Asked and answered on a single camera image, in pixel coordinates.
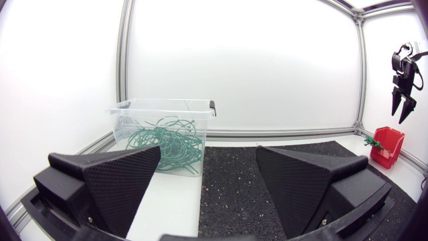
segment enclosure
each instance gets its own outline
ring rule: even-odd
[[[412,91],[417,106],[404,122],[404,101],[391,115],[392,54],[413,41],[428,50],[410,1],[1,6],[0,205],[23,240],[47,239],[19,201],[47,154],[116,150],[107,109],[134,98],[214,100],[206,147],[336,141],[369,156],[364,138],[391,127],[405,133],[398,160],[390,169],[369,163],[415,202],[421,195],[427,90]],[[428,57],[417,65],[428,76]],[[202,180],[155,173],[127,238],[198,236]]]

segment plastic storage box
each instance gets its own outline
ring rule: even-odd
[[[119,149],[159,145],[156,172],[200,176],[212,100],[132,99],[109,108]]]
[[[387,169],[397,161],[405,134],[390,127],[376,130],[373,139],[380,142],[385,149],[372,147],[370,157]]]

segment black rubber mat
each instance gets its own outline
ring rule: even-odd
[[[284,148],[338,157],[354,153],[335,141]],[[395,206],[367,240],[394,240],[411,215],[415,202],[390,179],[369,166],[393,186]],[[286,236],[267,187],[255,162],[255,147],[207,147],[202,178],[199,236],[253,234],[258,240],[285,240]]]

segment green cable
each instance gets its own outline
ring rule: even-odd
[[[161,160],[156,169],[157,171],[172,171],[184,168],[193,175],[199,173],[191,165],[201,161],[203,154],[203,143],[196,136],[195,121],[177,119],[165,122],[167,118],[171,117],[174,116],[162,118],[156,124],[145,121],[145,123],[153,127],[152,129],[144,128],[136,121],[138,130],[129,136],[125,149],[158,145],[160,147]]]

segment black triangular block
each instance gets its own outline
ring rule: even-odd
[[[366,168],[367,157],[331,157],[271,147],[257,148],[256,160],[288,238],[310,223],[333,181]]]
[[[89,155],[49,155],[51,167],[84,181],[97,227],[125,238],[161,158],[159,147]]]

